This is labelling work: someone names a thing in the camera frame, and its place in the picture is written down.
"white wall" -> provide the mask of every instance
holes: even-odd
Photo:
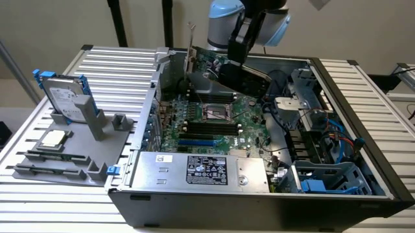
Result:
[[[27,78],[63,72],[85,44],[118,45],[106,0],[0,0],[0,38]]]
[[[163,46],[162,0],[121,2],[130,45]],[[174,0],[177,47],[187,47],[190,20],[195,45],[206,45],[210,2]],[[332,0],[321,11],[308,0],[289,2],[292,25],[269,53],[354,59],[369,73],[415,63],[414,0]],[[0,38],[29,77],[35,68],[63,71],[85,44],[118,45],[106,0],[0,0]],[[10,77],[3,65],[0,74]]]

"white sticker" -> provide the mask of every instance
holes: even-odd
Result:
[[[65,88],[51,87],[50,91],[53,93],[58,108],[63,112],[63,115],[73,121],[86,121],[85,115],[81,109],[75,106],[77,94]]]
[[[171,163],[174,161],[174,156],[167,154],[158,154],[157,162],[158,163]]]

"label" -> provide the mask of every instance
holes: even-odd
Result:
[[[50,91],[63,115],[73,121],[86,121],[85,115],[74,103],[77,94],[70,89],[57,87],[51,87]]]
[[[229,170],[226,157],[187,157],[187,183],[229,185],[228,172]]]
[[[174,156],[170,154],[158,154],[157,162],[158,163],[171,163],[174,161]]]

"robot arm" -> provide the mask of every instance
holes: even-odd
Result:
[[[262,97],[270,77],[246,67],[254,44],[277,46],[290,23],[288,0],[216,0],[210,11],[209,49],[228,50],[220,83],[236,91]]]

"hard drive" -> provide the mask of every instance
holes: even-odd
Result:
[[[75,106],[75,98],[78,95],[93,96],[87,77],[83,75],[81,77],[57,75],[53,71],[39,73],[39,70],[34,71],[35,79],[47,94],[57,113],[65,115],[70,121],[86,123],[83,113]]]

